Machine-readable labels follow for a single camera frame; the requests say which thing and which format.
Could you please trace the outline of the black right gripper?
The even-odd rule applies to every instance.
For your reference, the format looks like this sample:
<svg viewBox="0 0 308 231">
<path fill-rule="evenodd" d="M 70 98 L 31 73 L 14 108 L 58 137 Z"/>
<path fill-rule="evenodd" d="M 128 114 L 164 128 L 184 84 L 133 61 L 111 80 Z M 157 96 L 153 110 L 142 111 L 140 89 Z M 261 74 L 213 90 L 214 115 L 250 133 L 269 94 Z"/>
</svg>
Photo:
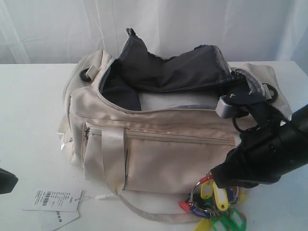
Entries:
<svg viewBox="0 0 308 231">
<path fill-rule="evenodd" d="M 276 183 L 294 169 L 294 127 L 282 113 L 267 103 L 269 120 L 258 129 L 241 134 L 241 143 L 226 160 L 210 170 L 217 187 L 251 189 Z"/>
</svg>

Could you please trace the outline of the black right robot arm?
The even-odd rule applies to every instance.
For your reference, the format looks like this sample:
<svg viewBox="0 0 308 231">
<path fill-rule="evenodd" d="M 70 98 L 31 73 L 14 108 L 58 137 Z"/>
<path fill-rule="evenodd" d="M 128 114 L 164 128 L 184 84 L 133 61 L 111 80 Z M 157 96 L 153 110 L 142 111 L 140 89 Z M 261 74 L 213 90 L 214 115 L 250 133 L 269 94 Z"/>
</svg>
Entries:
<svg viewBox="0 0 308 231">
<path fill-rule="evenodd" d="M 288 120 L 266 104 L 266 121 L 240 134 L 240 144 L 225 161 L 211 169 L 219 188 L 254 188 L 276 183 L 282 175 L 308 163 L 308 108 L 302 107 Z"/>
</svg>

